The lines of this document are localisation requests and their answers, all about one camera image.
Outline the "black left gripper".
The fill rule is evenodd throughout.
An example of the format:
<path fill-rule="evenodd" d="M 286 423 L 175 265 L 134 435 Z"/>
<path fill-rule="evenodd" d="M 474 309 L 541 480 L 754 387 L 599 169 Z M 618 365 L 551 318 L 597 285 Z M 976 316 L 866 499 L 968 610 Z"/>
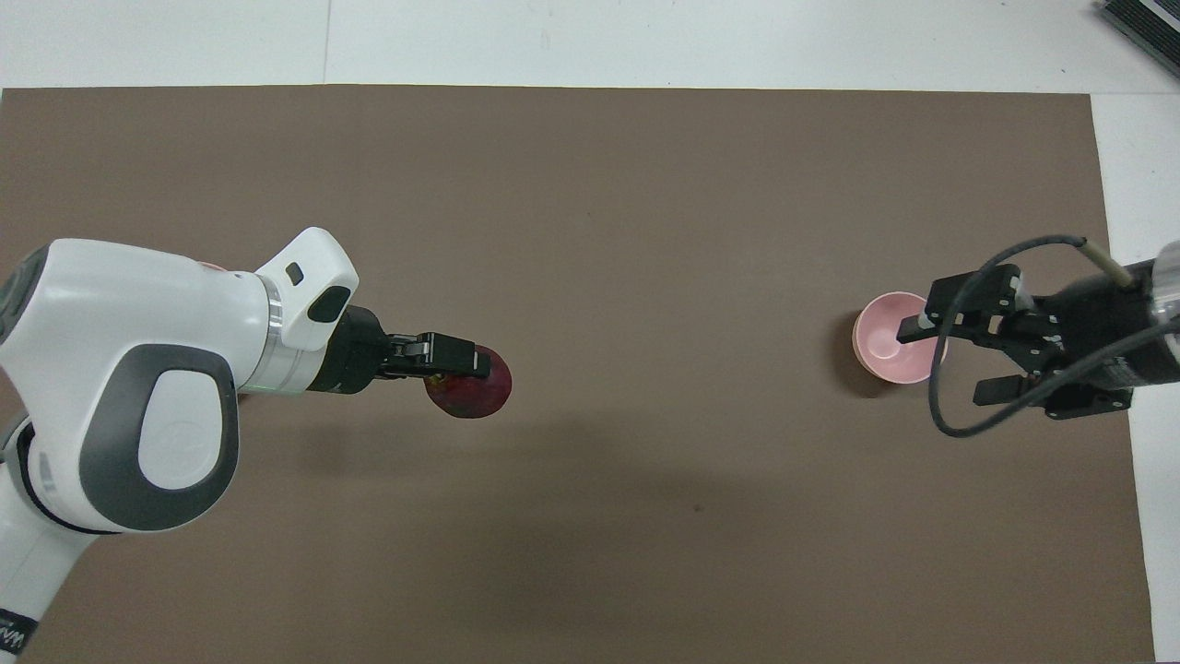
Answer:
<path fill-rule="evenodd" d="M 490 356 L 476 343 L 442 333 L 386 335 L 368 308 L 347 305 L 324 348 L 309 392 L 353 395 L 371 384 L 386 361 L 386 379 L 430 379 L 431 375 L 489 379 Z"/>

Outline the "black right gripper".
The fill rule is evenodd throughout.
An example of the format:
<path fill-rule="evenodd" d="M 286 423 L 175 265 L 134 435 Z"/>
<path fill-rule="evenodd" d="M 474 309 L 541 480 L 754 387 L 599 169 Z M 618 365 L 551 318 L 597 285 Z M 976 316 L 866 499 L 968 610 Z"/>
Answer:
<path fill-rule="evenodd" d="M 1049 346 L 1058 351 L 1029 356 L 1028 373 L 1063 370 L 1104 346 L 1158 326 L 1150 262 L 1127 267 L 1138 290 L 1120 290 L 1107 276 L 1079 280 L 1049 297 L 1027 291 L 1020 267 L 999 265 L 982 272 L 962 272 L 932 282 L 926 307 L 902 320 L 896 338 L 902 344 L 935 338 L 944 321 L 948 335 L 974 346 Z M 1081 383 L 1060 386 L 1032 402 L 1054 420 L 1070 420 L 1127 410 L 1130 387 L 1168 384 L 1179 379 L 1176 338 L 1154 338 L 1145 346 L 1104 359 L 1083 375 Z M 979 381 L 974 405 L 1009 405 L 1043 383 L 1041 375 L 1007 375 Z"/>

